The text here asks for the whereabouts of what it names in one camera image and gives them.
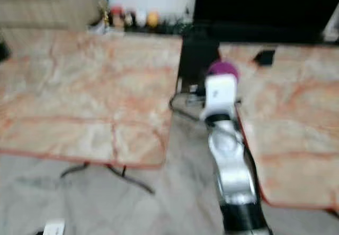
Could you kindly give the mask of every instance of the orange marbled surface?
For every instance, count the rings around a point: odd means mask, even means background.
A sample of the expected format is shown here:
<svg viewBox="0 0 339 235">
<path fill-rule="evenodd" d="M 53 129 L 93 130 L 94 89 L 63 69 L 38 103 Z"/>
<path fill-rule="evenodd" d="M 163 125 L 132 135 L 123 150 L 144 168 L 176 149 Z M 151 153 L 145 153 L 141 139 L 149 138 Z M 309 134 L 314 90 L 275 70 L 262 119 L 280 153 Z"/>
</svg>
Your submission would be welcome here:
<svg viewBox="0 0 339 235">
<path fill-rule="evenodd" d="M 59 32 L 0 65 L 0 151 L 161 165 L 181 40 Z"/>
<path fill-rule="evenodd" d="M 222 45 L 240 71 L 239 116 L 264 198 L 273 205 L 339 209 L 339 49 Z"/>
</svg>

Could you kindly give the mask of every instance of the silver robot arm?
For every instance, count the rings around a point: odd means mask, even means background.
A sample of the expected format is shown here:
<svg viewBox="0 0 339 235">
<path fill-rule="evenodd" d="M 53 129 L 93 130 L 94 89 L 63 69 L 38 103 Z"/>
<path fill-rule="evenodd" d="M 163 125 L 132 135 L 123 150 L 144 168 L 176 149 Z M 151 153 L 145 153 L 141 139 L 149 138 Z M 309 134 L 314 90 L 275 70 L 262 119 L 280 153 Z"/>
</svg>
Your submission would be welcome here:
<svg viewBox="0 0 339 235">
<path fill-rule="evenodd" d="M 255 168 L 246 159 L 251 154 L 237 126 L 236 86 L 231 74 L 208 76 L 205 107 L 200 115 L 211 131 L 209 148 L 215 160 L 224 230 L 226 234 L 272 234 L 261 209 Z"/>
</svg>

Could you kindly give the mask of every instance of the tiled floor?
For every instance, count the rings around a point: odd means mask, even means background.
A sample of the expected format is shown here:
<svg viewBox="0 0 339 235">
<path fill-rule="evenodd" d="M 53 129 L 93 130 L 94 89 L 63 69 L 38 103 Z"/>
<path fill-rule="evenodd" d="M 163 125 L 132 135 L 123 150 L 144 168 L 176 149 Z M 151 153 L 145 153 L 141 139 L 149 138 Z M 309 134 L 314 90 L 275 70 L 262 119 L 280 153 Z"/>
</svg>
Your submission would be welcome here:
<svg viewBox="0 0 339 235">
<path fill-rule="evenodd" d="M 213 167 L 202 126 L 174 117 L 165 166 L 128 170 L 152 196 L 102 167 L 59 179 L 67 162 L 1 156 L 0 234 L 34 235 L 53 218 L 65 235 L 222 234 Z M 322 211 L 264 206 L 275 235 L 337 235 L 339 221 Z"/>
</svg>

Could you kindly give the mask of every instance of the black cable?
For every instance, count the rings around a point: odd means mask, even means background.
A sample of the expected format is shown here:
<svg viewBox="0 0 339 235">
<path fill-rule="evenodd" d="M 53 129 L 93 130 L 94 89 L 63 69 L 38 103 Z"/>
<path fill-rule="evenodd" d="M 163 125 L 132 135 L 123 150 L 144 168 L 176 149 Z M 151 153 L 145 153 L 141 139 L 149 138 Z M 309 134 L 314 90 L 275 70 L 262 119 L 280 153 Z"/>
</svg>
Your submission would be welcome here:
<svg viewBox="0 0 339 235">
<path fill-rule="evenodd" d="M 177 114 L 179 114 L 179 115 L 182 115 L 182 116 L 184 116 L 184 117 L 186 117 L 186 118 L 188 118 L 188 119 L 190 119 L 190 120 L 193 120 L 194 122 L 200 121 L 200 119 L 199 119 L 198 117 L 195 117 L 195 116 L 193 116 L 193 115 L 191 115 L 191 114 L 185 112 L 184 110 L 179 109 L 179 108 L 176 108 L 176 107 L 173 106 L 174 100 L 175 100 L 178 96 L 183 95 L 183 94 L 186 95 L 186 94 L 191 94 L 191 93 L 189 93 L 189 92 L 175 93 L 175 94 L 172 96 L 172 98 L 170 99 L 170 101 L 169 101 L 169 108 L 170 108 L 173 112 L 175 112 L 175 113 L 177 113 Z"/>
</svg>

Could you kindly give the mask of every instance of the table leg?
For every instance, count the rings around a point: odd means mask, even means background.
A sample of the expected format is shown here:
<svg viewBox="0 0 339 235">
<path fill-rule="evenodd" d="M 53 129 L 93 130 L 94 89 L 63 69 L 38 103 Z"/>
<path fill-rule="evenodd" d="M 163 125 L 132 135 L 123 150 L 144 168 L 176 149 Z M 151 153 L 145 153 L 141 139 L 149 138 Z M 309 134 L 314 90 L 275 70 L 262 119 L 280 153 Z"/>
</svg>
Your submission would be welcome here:
<svg viewBox="0 0 339 235">
<path fill-rule="evenodd" d="M 75 173 L 77 171 L 87 169 L 89 167 L 89 165 L 90 165 L 89 162 L 85 162 L 82 165 L 72 166 L 72 167 L 66 169 L 63 173 L 61 173 L 60 178 L 64 178 L 66 175 L 68 175 L 70 173 Z"/>
<path fill-rule="evenodd" d="M 60 178 L 64 178 L 66 175 L 68 175 L 70 173 L 75 173 L 77 171 L 85 170 L 89 167 L 89 165 L 90 165 L 89 162 L 85 162 L 82 165 L 70 167 L 70 168 L 66 169 L 63 173 L 61 173 Z M 146 185 L 145 183 L 143 183 L 141 181 L 136 180 L 135 178 L 127 176 L 126 175 L 126 166 L 123 167 L 122 172 L 115 169 L 112 165 L 105 165 L 105 167 L 108 170 L 110 170 L 111 172 L 113 172 L 115 175 L 117 175 L 118 177 L 124 179 L 125 181 L 141 187 L 142 189 L 149 192 L 150 194 L 155 194 L 154 189 L 152 189 L 150 186 Z"/>
<path fill-rule="evenodd" d="M 336 212 L 335 210 L 325 210 L 327 214 L 339 219 L 339 212 Z"/>
<path fill-rule="evenodd" d="M 113 172 L 115 175 L 121 177 L 122 179 L 126 180 L 127 182 L 130 182 L 132 184 L 135 184 L 139 187 L 141 187 L 142 189 L 146 190 L 147 192 L 149 192 L 150 194 L 155 194 L 154 189 L 152 189 L 150 186 L 146 185 L 145 183 L 136 180 L 135 178 L 126 176 L 125 172 L 126 172 L 126 166 L 123 167 L 122 172 L 119 172 L 118 170 L 116 170 L 112 165 L 106 165 L 107 169 L 109 169 L 111 172 Z"/>
</svg>

